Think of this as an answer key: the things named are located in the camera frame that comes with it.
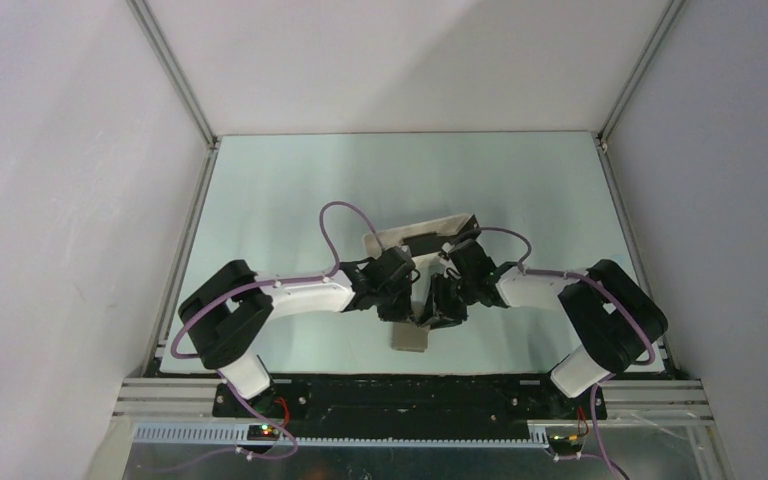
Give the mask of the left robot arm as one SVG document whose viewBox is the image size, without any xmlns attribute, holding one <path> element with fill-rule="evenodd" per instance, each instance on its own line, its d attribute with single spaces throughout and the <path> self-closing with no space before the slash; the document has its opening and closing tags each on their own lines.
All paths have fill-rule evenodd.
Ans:
<svg viewBox="0 0 768 480">
<path fill-rule="evenodd" d="M 275 406 L 276 390 L 250 347 L 268 321 L 409 301 L 416 270 L 409 252 L 400 247 L 301 277 L 262 278 L 246 261 L 234 260 L 179 306 L 182 327 L 169 352 L 176 359 L 196 358 L 204 368 L 216 371 L 236 391 L 243 409 L 264 416 Z"/>
</svg>

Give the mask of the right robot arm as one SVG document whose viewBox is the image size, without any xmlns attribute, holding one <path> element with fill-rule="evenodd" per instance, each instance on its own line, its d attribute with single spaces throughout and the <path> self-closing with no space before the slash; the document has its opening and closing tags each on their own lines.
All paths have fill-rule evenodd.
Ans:
<svg viewBox="0 0 768 480">
<path fill-rule="evenodd" d="M 668 321 L 661 309 L 614 261 L 602 259 L 582 270 L 535 269 L 521 262 L 496 264 L 474 239 L 439 255 L 444 269 L 430 279 L 417 319 L 429 329 L 457 326 L 467 308 L 536 308 L 565 314 L 580 345 L 554 366 L 541 392 L 545 411 L 566 418 L 582 393 L 625 372 L 649 366 Z"/>
</svg>

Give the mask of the beige card holder wallet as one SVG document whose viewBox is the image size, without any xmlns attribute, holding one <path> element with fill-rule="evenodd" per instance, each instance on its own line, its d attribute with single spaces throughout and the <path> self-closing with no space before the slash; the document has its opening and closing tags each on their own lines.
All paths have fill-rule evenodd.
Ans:
<svg viewBox="0 0 768 480">
<path fill-rule="evenodd" d="M 423 353 L 429 346 L 427 327 L 418 327 L 409 323 L 391 325 L 390 348 L 394 351 Z"/>
</svg>

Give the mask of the white plastic tray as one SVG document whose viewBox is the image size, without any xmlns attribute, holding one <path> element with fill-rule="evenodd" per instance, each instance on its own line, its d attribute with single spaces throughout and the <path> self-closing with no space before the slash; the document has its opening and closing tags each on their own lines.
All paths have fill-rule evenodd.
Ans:
<svg viewBox="0 0 768 480">
<path fill-rule="evenodd" d="M 478 227 L 475 215 L 461 213 L 380 230 L 377 237 L 367 233 L 362 242 L 369 257 L 379 257 L 384 249 L 398 247 L 409 252 L 416 267 L 423 269 L 440 259 L 445 245 L 453 245 L 457 237 Z"/>
</svg>

